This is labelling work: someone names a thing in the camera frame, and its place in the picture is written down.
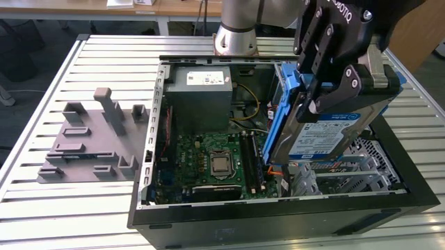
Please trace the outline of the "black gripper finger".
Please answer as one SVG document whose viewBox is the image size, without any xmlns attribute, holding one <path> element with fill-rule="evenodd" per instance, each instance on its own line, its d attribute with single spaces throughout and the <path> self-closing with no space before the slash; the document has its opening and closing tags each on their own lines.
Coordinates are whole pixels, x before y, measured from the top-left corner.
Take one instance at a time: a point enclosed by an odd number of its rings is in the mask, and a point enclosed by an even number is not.
<svg viewBox="0 0 445 250">
<path fill-rule="evenodd" d="M 372 43 L 357 62 L 343 68 L 337 79 L 313 78 L 297 120 L 314 123 L 329 115 L 359 114 L 371 123 L 400 92 L 400 78 L 383 62 L 377 43 Z"/>
<path fill-rule="evenodd" d="M 329 9 L 308 9 L 301 17 L 296 33 L 298 71 L 328 78 L 331 73 L 332 45 L 337 42 L 337 24 Z"/>
</svg>

